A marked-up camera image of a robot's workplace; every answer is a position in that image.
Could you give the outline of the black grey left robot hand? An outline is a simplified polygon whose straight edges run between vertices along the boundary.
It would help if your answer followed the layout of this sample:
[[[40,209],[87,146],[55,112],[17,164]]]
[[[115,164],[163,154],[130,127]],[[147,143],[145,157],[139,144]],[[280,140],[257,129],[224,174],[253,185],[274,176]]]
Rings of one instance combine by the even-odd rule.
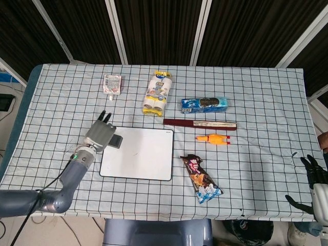
[[[97,153],[106,148],[116,130],[115,126],[108,123],[112,113],[104,118],[105,114],[106,111],[103,110],[83,139],[83,143],[94,147]]]

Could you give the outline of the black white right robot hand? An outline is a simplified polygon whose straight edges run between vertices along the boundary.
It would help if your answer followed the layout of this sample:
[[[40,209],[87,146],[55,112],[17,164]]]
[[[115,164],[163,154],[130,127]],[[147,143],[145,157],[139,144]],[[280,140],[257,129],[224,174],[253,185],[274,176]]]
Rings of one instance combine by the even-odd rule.
[[[300,160],[306,169],[312,205],[307,206],[296,202],[289,195],[285,195],[285,198],[290,205],[313,215],[317,222],[327,227],[327,171],[311,155],[307,155],[307,158],[301,157]]]

